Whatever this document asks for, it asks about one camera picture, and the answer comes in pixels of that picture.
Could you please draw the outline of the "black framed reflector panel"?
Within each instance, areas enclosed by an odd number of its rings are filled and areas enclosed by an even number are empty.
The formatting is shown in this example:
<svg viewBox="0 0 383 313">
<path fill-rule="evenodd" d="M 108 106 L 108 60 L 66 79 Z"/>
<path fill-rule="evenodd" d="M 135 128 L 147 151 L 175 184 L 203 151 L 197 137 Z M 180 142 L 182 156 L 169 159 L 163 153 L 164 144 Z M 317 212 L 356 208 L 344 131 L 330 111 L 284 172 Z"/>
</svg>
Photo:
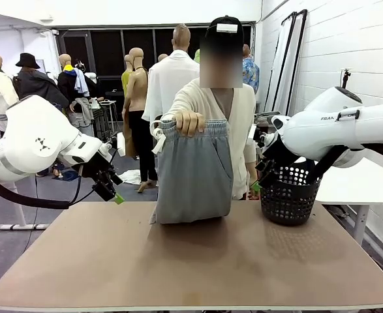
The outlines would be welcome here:
<svg viewBox="0 0 383 313">
<path fill-rule="evenodd" d="M 287 101 L 287 106 L 286 106 L 286 114 L 291 115 L 292 114 L 292 105 L 294 103 L 295 99 L 295 92 L 296 92 L 296 82 L 298 78 L 298 68 L 299 68 L 299 62 L 301 58 L 301 53 L 303 49 L 303 37 L 304 37 L 304 32 L 305 32 L 305 25 L 307 21 L 307 16 L 308 16 L 308 10 L 303 9 L 299 11 L 296 14 L 295 17 L 295 26 L 294 29 L 296 30 L 296 39 L 297 39 L 297 44 L 296 44 L 296 50 L 294 52 L 294 62 L 293 62 L 293 70 L 292 70 L 292 79 L 290 82 L 290 88 L 288 91 L 288 101 Z"/>
<path fill-rule="evenodd" d="M 273 58 L 273 64 L 271 67 L 271 73 L 269 77 L 265 112 L 275 111 L 275 101 L 278 95 L 278 87 L 280 84 L 280 75 L 285 64 L 286 52 L 288 51 L 288 40 L 292 37 L 292 31 L 294 28 L 296 12 L 292 12 L 286 19 L 284 19 L 279 28 L 279 35 L 277 44 L 275 47 L 275 53 Z"/>
</svg>

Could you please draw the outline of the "black bucket hat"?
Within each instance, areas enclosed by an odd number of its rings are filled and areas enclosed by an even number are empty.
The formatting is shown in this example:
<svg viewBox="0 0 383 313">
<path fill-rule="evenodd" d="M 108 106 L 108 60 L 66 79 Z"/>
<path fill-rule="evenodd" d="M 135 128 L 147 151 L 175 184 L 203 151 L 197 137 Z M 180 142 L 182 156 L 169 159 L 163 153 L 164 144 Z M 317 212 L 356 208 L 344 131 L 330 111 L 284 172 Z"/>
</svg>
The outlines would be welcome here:
<svg viewBox="0 0 383 313">
<path fill-rule="evenodd" d="M 35 70 L 39 69 L 40 66 L 37 64 L 35 56 L 30 53 L 21 53 L 20 59 L 16 63 L 17 67 L 28 67 L 28 68 L 34 68 Z"/>
</svg>

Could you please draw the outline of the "small ironing table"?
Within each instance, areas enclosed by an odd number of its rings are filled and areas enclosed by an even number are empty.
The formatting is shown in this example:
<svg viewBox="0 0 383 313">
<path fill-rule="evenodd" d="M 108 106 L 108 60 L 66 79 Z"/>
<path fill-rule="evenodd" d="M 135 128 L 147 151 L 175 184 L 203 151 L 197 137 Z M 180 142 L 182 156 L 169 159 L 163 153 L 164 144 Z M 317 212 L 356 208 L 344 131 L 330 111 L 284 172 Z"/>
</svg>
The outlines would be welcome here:
<svg viewBox="0 0 383 313">
<path fill-rule="evenodd" d="M 108 138 L 117 130 L 117 112 L 114 100 L 99 101 L 100 109 L 92 110 L 96 135 Z"/>
</svg>

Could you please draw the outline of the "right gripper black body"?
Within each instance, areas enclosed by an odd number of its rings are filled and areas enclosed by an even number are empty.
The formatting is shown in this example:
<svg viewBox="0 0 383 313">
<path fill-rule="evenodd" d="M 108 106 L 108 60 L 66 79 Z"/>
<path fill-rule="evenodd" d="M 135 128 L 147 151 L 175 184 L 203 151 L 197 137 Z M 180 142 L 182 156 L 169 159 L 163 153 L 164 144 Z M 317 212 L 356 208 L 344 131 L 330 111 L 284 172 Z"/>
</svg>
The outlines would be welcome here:
<svg viewBox="0 0 383 313">
<path fill-rule="evenodd" d="M 275 163 L 273 160 L 263 158 L 257 165 L 258 184 L 262 188 L 267 188 L 275 181 Z"/>
</svg>

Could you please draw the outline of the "person's right forearm cream sleeve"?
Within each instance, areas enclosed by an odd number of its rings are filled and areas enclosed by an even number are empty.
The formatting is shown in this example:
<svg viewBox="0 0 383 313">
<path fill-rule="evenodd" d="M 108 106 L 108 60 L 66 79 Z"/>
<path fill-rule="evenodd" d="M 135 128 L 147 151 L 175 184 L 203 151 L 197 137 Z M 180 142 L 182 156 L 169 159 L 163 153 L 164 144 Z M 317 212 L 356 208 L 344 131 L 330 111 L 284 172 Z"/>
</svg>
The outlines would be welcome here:
<svg viewBox="0 0 383 313">
<path fill-rule="evenodd" d="M 161 121 L 172 121 L 178 113 L 193 112 L 198 113 L 196 98 L 186 92 L 179 92 L 171 108 L 161 117 Z"/>
</svg>

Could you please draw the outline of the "mannequin in yellow-green top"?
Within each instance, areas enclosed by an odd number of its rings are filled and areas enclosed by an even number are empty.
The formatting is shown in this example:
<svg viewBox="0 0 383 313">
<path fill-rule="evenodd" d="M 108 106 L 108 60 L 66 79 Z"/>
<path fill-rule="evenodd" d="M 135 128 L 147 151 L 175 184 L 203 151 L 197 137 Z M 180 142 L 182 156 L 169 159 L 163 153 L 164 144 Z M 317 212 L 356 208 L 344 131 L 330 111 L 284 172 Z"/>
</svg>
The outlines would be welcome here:
<svg viewBox="0 0 383 313">
<path fill-rule="evenodd" d="M 121 82 L 123 88 L 123 96 L 125 97 L 127 94 L 127 85 L 129 83 L 129 76 L 134 72 L 133 67 L 133 58 L 130 54 L 124 56 L 124 61 L 126 64 L 126 69 L 121 75 Z"/>
</svg>

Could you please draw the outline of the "mannequin black jacket yellow collar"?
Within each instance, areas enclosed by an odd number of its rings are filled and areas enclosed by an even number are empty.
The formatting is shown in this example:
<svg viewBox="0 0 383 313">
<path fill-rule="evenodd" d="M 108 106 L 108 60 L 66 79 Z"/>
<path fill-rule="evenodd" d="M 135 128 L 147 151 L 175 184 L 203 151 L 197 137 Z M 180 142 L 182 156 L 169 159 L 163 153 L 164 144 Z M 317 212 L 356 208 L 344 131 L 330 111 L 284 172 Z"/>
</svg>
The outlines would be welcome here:
<svg viewBox="0 0 383 313">
<path fill-rule="evenodd" d="M 65 53 L 61 54 L 59 56 L 59 62 L 62 68 L 62 72 L 58 75 L 57 79 L 59 90 L 65 95 L 69 102 L 73 102 L 75 98 L 82 98 L 83 96 L 74 90 L 76 73 L 74 72 L 75 67 L 72 66 L 71 56 Z M 86 75 L 85 81 L 89 88 L 89 97 L 87 98 L 94 97 L 97 89 L 95 82 L 89 79 Z"/>
</svg>

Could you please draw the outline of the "person's torso cream cardigan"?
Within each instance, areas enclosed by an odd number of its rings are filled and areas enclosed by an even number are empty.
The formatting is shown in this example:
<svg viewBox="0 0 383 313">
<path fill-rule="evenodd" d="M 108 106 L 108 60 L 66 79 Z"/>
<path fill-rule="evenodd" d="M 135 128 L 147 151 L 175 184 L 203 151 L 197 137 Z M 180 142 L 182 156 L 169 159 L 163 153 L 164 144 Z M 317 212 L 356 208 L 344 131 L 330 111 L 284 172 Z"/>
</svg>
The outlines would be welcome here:
<svg viewBox="0 0 383 313">
<path fill-rule="evenodd" d="M 233 198 L 238 200 L 248 191 L 247 169 L 245 167 L 245 145 L 253 140 L 248 140 L 248 133 L 254 121 L 256 100 L 253 88 L 247 84 L 235 88 L 232 98 L 230 115 L 225 117 L 217 99 L 209 88 L 200 86 L 198 78 L 191 80 L 179 92 L 186 92 L 196 98 L 198 111 L 206 121 L 228 121 L 228 140 L 230 156 L 234 174 Z"/>
</svg>

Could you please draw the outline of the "person's left forearm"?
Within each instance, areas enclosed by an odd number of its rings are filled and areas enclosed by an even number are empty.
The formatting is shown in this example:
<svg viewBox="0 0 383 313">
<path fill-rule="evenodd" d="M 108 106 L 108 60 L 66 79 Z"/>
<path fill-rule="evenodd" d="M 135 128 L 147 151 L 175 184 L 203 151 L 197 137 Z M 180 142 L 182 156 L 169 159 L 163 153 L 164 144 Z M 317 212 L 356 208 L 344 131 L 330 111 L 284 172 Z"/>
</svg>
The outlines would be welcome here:
<svg viewBox="0 0 383 313">
<path fill-rule="evenodd" d="M 247 173 L 249 174 L 249 186 L 256 182 L 257 171 L 256 171 L 256 144 L 254 141 L 250 141 L 245 145 L 244 149 L 244 158 L 245 158 L 245 167 L 247 169 Z"/>
</svg>

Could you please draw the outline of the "grey training pants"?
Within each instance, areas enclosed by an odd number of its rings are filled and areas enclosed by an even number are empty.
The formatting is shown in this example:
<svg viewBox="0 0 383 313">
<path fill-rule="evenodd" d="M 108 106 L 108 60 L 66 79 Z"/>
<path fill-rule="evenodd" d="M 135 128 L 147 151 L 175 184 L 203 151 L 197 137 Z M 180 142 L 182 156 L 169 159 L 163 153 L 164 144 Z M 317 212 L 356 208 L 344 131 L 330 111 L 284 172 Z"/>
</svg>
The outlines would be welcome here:
<svg viewBox="0 0 383 313">
<path fill-rule="evenodd" d="M 152 127 L 159 191 L 150 224 L 227 216 L 234 182 L 227 121 L 206 121 L 204 131 L 192 137 L 182 135 L 175 121 L 155 121 Z"/>
</svg>

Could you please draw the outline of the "tripod head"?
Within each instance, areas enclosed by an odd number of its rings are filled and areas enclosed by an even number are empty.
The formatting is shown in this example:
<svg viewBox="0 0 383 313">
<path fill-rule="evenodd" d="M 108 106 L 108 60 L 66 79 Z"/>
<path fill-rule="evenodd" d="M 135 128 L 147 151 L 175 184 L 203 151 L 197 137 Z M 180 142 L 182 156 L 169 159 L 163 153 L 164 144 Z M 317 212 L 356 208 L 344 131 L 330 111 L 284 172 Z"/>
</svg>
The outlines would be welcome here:
<svg viewBox="0 0 383 313">
<path fill-rule="evenodd" d="M 351 68 L 342 68 L 340 75 L 340 87 L 346 89 L 349 77 L 351 76 Z"/>
</svg>

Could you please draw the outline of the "black perforated plastic basket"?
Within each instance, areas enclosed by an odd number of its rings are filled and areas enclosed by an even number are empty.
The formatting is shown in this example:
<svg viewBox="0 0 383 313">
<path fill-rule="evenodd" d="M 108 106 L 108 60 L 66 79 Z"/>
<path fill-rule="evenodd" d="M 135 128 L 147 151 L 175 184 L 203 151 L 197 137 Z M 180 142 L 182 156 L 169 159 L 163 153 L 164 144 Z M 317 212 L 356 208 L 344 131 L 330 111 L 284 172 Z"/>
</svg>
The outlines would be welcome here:
<svg viewBox="0 0 383 313">
<path fill-rule="evenodd" d="M 306 178 L 314 161 L 300 158 L 283 166 L 275 164 L 275 181 L 260 191 L 261 210 L 270 221 L 283 226 L 300 226 L 308 221 L 321 183 Z"/>
</svg>

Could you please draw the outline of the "tan mannequin black trousers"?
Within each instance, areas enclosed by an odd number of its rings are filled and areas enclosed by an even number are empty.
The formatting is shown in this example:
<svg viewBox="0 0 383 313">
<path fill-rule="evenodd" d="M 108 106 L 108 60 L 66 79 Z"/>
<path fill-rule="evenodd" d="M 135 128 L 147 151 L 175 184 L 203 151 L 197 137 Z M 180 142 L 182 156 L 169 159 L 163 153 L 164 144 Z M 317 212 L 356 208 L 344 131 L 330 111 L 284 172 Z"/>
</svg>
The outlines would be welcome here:
<svg viewBox="0 0 383 313">
<path fill-rule="evenodd" d="M 144 52 L 141 48 L 132 48 L 129 57 L 134 71 L 129 75 L 123 120 L 125 129 L 132 138 L 132 156 L 139 157 L 141 183 L 138 192 L 142 193 L 147 188 L 155 188 L 158 179 L 149 121 L 142 118 L 147 99 L 148 72 L 143 66 Z"/>
</svg>

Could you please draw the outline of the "mannequin in white shirt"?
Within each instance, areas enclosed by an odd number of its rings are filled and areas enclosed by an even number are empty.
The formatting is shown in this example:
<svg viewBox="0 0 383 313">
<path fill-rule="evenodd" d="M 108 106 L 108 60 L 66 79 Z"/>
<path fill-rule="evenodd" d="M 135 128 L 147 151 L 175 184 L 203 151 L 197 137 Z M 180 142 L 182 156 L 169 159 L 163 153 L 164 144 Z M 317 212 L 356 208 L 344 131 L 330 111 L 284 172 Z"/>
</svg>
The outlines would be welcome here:
<svg viewBox="0 0 383 313">
<path fill-rule="evenodd" d="M 152 122 L 171 108 L 177 92 L 200 75 L 200 65 L 188 54 L 191 32 L 184 24 L 173 31 L 173 52 L 149 69 L 142 119 Z"/>
</svg>

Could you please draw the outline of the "mannequin in blue floral shirt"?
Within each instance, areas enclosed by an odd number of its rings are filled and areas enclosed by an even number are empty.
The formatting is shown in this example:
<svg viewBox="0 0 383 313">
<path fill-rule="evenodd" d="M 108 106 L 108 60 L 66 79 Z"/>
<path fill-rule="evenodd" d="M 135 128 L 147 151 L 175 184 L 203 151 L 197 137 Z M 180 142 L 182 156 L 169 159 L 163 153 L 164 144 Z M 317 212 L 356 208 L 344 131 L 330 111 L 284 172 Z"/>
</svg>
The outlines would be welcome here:
<svg viewBox="0 0 383 313">
<path fill-rule="evenodd" d="M 243 45 L 243 83 L 250 85 L 257 94 L 259 88 L 260 69 L 250 55 L 250 48 Z"/>
</svg>

